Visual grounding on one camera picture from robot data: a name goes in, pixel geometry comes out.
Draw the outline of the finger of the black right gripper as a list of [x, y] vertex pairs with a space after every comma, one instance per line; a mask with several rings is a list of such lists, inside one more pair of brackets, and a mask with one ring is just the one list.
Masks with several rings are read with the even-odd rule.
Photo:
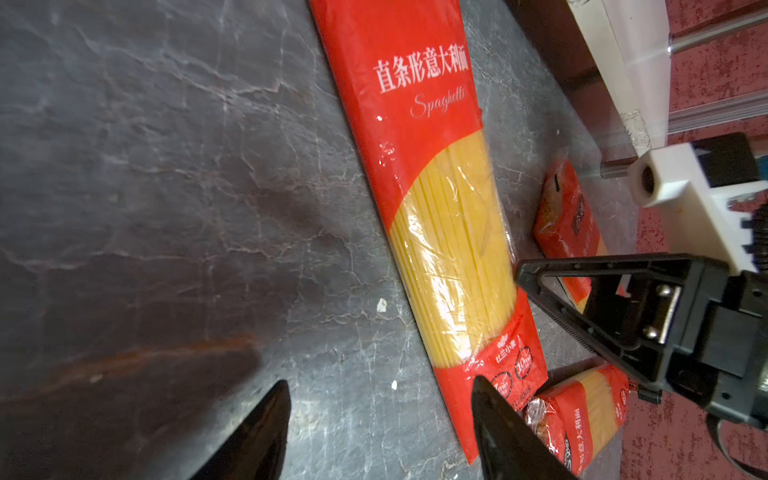
[[529, 295], [540, 295], [544, 277], [637, 276], [685, 285], [689, 278], [711, 267], [711, 260], [688, 254], [633, 254], [522, 261], [515, 274], [517, 284]]
[[582, 311], [549, 286], [564, 275], [519, 275], [517, 282], [529, 298], [580, 344], [626, 373], [639, 397], [652, 404], [662, 399], [658, 373], [661, 332], [654, 328], [655, 307], [642, 291], [638, 275], [590, 275], [590, 293]]

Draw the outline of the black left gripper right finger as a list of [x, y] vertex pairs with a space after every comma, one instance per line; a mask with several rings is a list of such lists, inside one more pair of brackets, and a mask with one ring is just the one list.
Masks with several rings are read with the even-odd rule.
[[473, 382], [471, 407], [485, 479], [575, 479], [483, 376]]

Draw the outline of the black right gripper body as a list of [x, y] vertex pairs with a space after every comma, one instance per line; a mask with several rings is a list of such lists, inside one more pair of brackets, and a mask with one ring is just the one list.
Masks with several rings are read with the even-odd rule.
[[651, 390], [733, 423], [767, 426], [767, 275], [689, 255], [590, 267], [600, 354]]

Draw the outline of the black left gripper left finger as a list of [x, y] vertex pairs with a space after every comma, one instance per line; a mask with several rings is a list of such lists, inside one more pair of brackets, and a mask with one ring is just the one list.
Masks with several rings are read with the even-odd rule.
[[279, 479], [290, 414], [289, 385], [279, 380], [192, 479]]

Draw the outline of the red spaghetti bag back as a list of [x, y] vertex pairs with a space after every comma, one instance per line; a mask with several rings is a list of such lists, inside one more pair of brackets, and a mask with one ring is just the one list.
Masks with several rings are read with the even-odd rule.
[[547, 259], [608, 256], [608, 250], [573, 165], [556, 158], [547, 173], [533, 227]]

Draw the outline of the red spaghetti bag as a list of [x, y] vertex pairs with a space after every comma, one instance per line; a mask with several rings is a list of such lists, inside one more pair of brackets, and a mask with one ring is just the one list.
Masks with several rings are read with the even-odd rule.
[[608, 256], [608, 250], [573, 165], [556, 158], [547, 173], [533, 227], [547, 259]]
[[623, 426], [630, 393], [628, 377], [607, 364], [533, 397], [523, 418], [550, 453], [579, 476]]
[[312, 14], [409, 304], [468, 461], [471, 392], [515, 409], [547, 380], [456, 1], [315, 1]]

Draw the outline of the red spaghetti bag front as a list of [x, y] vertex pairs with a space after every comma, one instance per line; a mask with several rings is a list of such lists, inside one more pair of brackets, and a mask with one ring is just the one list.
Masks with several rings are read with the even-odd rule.
[[533, 397], [523, 418], [550, 453], [579, 476], [623, 426], [630, 393], [628, 377], [607, 364]]

